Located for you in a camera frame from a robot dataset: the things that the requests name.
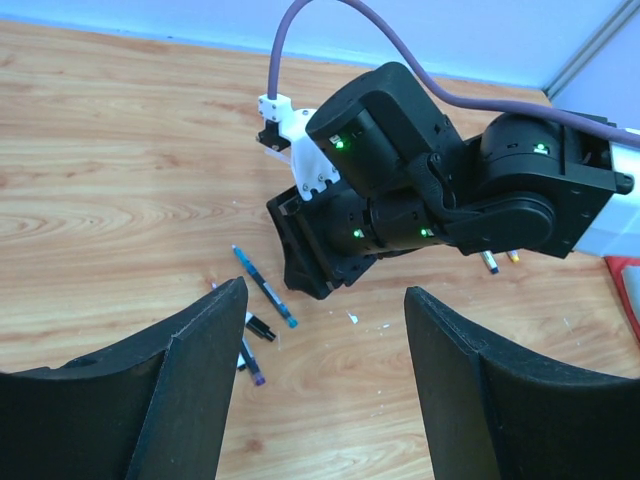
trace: blue wall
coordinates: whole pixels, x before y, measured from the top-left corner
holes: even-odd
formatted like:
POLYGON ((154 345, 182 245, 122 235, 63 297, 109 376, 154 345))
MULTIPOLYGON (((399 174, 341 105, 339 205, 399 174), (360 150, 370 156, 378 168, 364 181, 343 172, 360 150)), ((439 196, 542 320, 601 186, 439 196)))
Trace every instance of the blue wall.
MULTIPOLYGON (((543 87, 619 0, 366 3, 397 29, 433 73, 543 87)), ((3 0, 0 17, 267 51, 289 4, 290 0, 3 0)), ((398 59, 372 25, 334 0, 316 0, 306 7, 294 23, 286 52, 365 65, 398 59)))
POLYGON ((609 40, 553 104, 640 129, 640 14, 609 40))

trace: wood grain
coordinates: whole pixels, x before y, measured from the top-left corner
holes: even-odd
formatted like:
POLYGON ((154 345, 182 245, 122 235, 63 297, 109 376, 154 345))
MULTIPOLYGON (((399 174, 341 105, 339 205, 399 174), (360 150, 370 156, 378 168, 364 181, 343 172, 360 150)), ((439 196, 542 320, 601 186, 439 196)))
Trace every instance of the wood grain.
MULTIPOLYGON (((535 351, 635 376, 640 354, 600 259, 522 252, 491 276, 447 247, 385 260, 317 302, 287 291, 265 202, 292 184, 254 141, 261 55, 0 23, 0 369, 59 366, 244 275, 243 247, 299 318, 251 279, 267 377, 236 378, 218 478, 432 478, 402 302, 419 285, 535 351), (357 315, 353 324, 347 312, 357 315)), ((287 59, 281 91, 315 107, 361 68, 287 59)), ((457 93, 542 93, 441 80, 457 93)), ((442 108, 461 134, 495 116, 442 108)))

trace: white bracket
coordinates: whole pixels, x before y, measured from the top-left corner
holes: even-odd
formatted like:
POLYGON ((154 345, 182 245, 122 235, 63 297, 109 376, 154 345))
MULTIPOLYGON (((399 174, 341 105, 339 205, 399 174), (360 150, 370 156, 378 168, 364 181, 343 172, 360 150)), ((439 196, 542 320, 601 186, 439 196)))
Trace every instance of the white bracket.
MULTIPOLYGON (((315 109, 293 110, 291 99, 280 94, 276 100, 269 100, 267 95, 262 95, 258 105, 262 117, 278 122, 280 136, 291 142, 288 163, 298 193, 305 202, 311 200, 314 190, 324 191, 327 181, 336 183, 340 180, 338 171, 305 131, 315 109)), ((278 157, 284 160, 282 157, 286 156, 279 153, 278 157)))
POLYGON ((598 257, 640 258, 640 149, 612 143, 611 161, 613 170, 634 177, 633 191, 614 193, 574 250, 598 257))

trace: cable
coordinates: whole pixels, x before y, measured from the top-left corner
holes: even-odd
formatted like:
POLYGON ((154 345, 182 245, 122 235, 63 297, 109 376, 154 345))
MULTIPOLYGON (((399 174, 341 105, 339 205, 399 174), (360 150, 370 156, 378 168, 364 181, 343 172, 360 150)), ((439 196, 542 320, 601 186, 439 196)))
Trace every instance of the cable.
MULTIPOLYGON (((282 58, 282 48, 287 36, 287 31, 296 17, 298 12, 302 10, 308 3, 313 0, 295 0, 287 9, 273 41, 271 49, 271 60, 269 63, 269 78, 267 84, 267 95, 274 100, 278 94, 278 75, 280 72, 280 60, 282 58)), ((370 7, 359 0, 337 0, 356 9, 358 12, 367 17, 374 25, 376 25, 382 33, 397 48, 398 52, 407 61, 411 69, 420 79, 420 81, 440 100, 459 108, 470 110, 487 110, 491 112, 517 113, 528 115, 544 120, 565 125, 570 128, 585 132, 595 137, 600 137, 613 143, 620 143, 633 148, 640 148, 640 135, 636 135, 626 130, 610 127, 602 123, 590 120, 579 115, 569 112, 563 112, 552 107, 536 105, 534 103, 518 102, 513 100, 499 99, 479 99, 460 97, 447 92, 444 88, 436 83, 433 78, 422 68, 416 57, 413 56, 409 48, 398 37, 396 32, 370 7)))

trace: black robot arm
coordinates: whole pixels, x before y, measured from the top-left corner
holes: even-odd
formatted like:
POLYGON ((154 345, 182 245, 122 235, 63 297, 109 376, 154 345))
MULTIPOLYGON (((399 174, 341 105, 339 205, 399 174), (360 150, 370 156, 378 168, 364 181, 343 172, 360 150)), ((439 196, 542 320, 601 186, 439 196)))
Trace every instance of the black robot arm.
POLYGON ((267 208, 286 285, 317 299, 378 259, 431 245, 564 258, 611 196, 634 185, 612 168, 608 141, 546 120, 502 114, 463 140, 395 62, 336 92, 306 132, 340 181, 309 201, 292 187, 267 208))

